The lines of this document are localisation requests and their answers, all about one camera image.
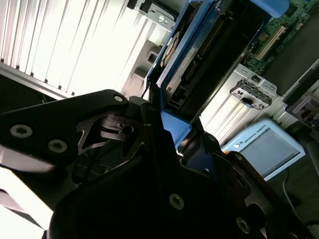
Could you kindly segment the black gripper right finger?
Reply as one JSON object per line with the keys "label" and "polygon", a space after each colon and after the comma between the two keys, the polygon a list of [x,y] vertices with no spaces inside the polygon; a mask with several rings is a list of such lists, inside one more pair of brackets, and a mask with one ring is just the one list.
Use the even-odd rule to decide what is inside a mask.
{"label": "black gripper right finger", "polygon": [[223,239],[312,239],[313,235],[276,196],[240,153],[224,154],[217,139],[195,122],[205,155],[196,160],[217,186],[216,232]]}

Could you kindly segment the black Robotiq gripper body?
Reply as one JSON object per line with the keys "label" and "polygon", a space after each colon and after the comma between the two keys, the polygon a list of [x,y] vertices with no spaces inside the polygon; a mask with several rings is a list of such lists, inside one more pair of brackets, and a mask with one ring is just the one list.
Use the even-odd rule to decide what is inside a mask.
{"label": "black Robotiq gripper body", "polygon": [[205,173],[138,157],[65,197],[50,239],[244,239]]}

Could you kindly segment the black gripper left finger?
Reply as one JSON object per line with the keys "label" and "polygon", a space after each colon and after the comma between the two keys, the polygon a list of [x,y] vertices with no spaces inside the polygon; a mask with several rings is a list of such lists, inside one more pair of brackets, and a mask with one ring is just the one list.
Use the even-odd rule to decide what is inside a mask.
{"label": "black gripper left finger", "polygon": [[[160,166],[180,165],[159,110],[142,99],[126,100],[114,90],[0,116],[1,167],[24,173],[48,189],[60,185],[75,171],[80,154],[113,141],[122,144],[121,157],[114,169],[138,157],[154,160]],[[109,172],[86,180],[77,189]]]}

